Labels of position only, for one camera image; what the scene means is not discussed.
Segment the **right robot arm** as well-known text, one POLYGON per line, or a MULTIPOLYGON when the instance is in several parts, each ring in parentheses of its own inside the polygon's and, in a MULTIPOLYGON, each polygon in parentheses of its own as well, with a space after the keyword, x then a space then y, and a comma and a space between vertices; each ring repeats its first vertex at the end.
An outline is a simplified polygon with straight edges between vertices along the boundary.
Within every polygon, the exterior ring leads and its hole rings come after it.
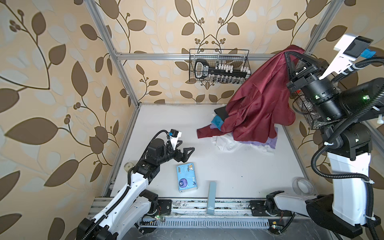
POLYGON ((354 88, 339 91, 335 84, 383 57, 356 61, 347 55, 348 66, 338 67, 333 79, 323 78, 326 68, 318 60, 292 51, 285 53, 288 89, 301 91, 311 103, 323 125, 323 145, 311 159, 312 170, 333 181, 329 195, 300 196, 276 191, 267 196, 266 213, 277 216, 284 211, 311 218, 334 235, 355 238, 367 228, 374 240, 381 219, 374 214, 374 181, 369 176, 372 138, 364 121, 384 112, 384 80, 376 78, 354 88))

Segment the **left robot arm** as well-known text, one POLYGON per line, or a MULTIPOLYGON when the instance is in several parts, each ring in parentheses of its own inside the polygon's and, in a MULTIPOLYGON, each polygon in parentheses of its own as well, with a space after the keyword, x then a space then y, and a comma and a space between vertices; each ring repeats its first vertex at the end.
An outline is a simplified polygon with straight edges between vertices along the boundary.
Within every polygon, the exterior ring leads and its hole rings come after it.
POLYGON ((160 172, 161 165, 175 160, 186 163, 194 148, 179 150, 182 133, 175 129, 161 130, 167 139, 154 136, 140 160, 128 170, 127 183, 117 195, 91 220, 85 218, 77 227, 77 240, 121 240, 144 216, 160 212, 158 195, 148 186, 160 172))

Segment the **maroon cloth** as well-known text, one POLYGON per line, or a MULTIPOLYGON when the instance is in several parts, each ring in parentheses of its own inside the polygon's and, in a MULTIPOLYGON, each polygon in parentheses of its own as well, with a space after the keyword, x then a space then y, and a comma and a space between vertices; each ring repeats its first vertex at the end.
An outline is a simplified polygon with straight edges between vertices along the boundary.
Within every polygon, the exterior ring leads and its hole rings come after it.
POLYGON ((296 115, 289 106, 289 76, 285 60, 288 51, 304 53, 304 49, 291 45, 266 61, 226 105, 229 117, 224 120, 221 131, 206 126, 197 130, 197 137, 202 139, 231 133, 236 141, 265 143, 268 138, 277 136, 275 124, 293 124, 296 115))

